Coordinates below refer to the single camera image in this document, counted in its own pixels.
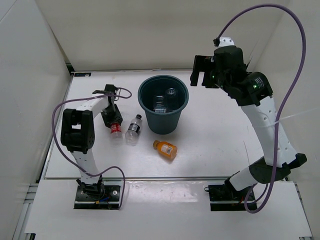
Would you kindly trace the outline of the blue label clear bottle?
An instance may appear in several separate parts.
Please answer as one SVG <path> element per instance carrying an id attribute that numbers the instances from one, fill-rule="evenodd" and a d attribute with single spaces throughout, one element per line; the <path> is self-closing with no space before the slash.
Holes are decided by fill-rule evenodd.
<path id="1" fill-rule="evenodd" d="M 166 113 L 165 97 L 163 95 L 155 95 L 153 97 L 153 110 L 156 113 Z"/>

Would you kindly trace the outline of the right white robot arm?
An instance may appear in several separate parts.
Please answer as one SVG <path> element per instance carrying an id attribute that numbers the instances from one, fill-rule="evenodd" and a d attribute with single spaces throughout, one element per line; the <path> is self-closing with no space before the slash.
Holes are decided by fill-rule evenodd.
<path id="1" fill-rule="evenodd" d="M 263 151 L 263 157 L 224 182 L 227 198 L 236 200 L 244 189 L 269 183 L 273 167 L 276 167 L 275 180 L 279 181 L 307 162 L 306 155 L 291 145 L 282 125 L 275 129 L 277 110 L 271 85 L 263 73 L 247 71 L 241 48 L 229 45 L 216 49 L 213 56 L 196 55 L 191 86 L 198 84 L 201 72 L 204 73 L 202 86 L 222 89 L 240 106 Z"/>

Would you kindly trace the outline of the clear unlabeled plastic bottle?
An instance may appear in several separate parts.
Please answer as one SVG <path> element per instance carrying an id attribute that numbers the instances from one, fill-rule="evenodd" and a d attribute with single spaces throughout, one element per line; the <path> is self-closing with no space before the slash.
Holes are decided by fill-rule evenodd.
<path id="1" fill-rule="evenodd" d="M 179 91 L 176 88 L 168 88 L 165 91 L 166 106 L 169 112 L 173 112 L 180 107 Z"/>

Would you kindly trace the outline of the red label water bottle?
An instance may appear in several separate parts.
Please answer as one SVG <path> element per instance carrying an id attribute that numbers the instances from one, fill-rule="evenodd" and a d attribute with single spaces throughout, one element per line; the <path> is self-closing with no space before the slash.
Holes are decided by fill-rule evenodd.
<path id="1" fill-rule="evenodd" d="M 123 141 L 121 125 L 115 122 L 110 127 L 110 137 L 113 145 L 120 145 Z"/>

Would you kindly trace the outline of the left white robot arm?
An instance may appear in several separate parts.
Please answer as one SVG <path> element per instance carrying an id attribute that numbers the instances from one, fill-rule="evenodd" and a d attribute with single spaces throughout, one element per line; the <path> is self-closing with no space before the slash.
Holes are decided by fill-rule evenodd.
<path id="1" fill-rule="evenodd" d="M 93 200 L 100 200 L 105 194 L 102 174 L 98 171 L 92 151 L 95 143 L 94 119 L 101 115 L 111 133 L 121 136 L 123 118 L 115 104 L 120 91 L 119 87 L 106 84 L 103 90 L 92 93 L 92 99 L 86 100 L 78 108 L 66 108 L 62 115 L 61 144 L 80 167 L 81 178 L 77 182 L 81 190 Z"/>

